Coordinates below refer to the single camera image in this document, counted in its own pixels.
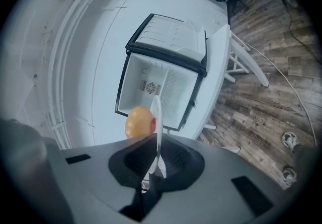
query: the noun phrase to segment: white curved railing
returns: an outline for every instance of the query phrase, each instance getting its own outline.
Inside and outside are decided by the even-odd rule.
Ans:
[[[48,94],[43,96],[43,100],[46,101],[48,98],[49,114],[47,115],[47,122],[49,122],[52,135],[62,149],[71,148],[63,108],[63,80],[66,59],[76,28],[92,1],[68,0],[58,14],[57,19],[60,18],[62,21],[56,23],[55,27],[58,30],[52,48],[50,38],[48,38],[45,47],[45,51],[50,54],[50,59],[47,71]]]

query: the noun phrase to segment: freezer vent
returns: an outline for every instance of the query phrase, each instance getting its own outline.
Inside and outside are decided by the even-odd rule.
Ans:
[[[153,95],[159,95],[161,92],[162,86],[155,83],[155,82],[149,82],[147,80],[141,80],[139,90],[153,94]]]
[[[142,81],[141,81],[141,84],[140,84],[140,90],[141,90],[141,91],[144,91],[145,86],[146,86],[146,80],[142,80]]]
[[[155,92],[155,84],[154,83],[148,83],[145,87],[146,91],[150,94]]]

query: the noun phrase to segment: white sneaker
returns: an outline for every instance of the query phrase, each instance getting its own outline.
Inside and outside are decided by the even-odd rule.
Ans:
[[[293,168],[285,168],[282,171],[283,174],[283,182],[287,187],[290,187],[294,182],[296,182],[296,172],[294,171]]]
[[[300,144],[296,135],[291,132],[284,133],[282,136],[282,141],[286,147],[291,149],[292,152],[294,152],[294,148]]]

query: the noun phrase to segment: orange ball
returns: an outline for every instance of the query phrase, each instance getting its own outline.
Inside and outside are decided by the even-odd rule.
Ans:
[[[131,110],[125,122],[126,138],[133,138],[153,133],[155,119],[151,111],[143,106]]]

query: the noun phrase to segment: wooden floor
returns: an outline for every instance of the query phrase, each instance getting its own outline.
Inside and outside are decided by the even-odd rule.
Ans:
[[[232,18],[232,31],[263,52],[286,75],[309,112],[316,136],[321,137],[321,65],[291,36],[290,17],[281,0],[245,2],[250,9]],[[301,9],[289,8],[293,33],[319,56],[309,17]],[[266,74],[269,87],[263,87],[252,72],[233,75],[235,84],[225,80],[209,120],[217,129],[204,128],[198,140],[215,146],[240,146],[241,157],[285,188],[281,171],[292,165],[292,153],[282,144],[281,136],[292,131],[302,144],[314,145],[312,131],[285,79],[256,51],[250,54]]]

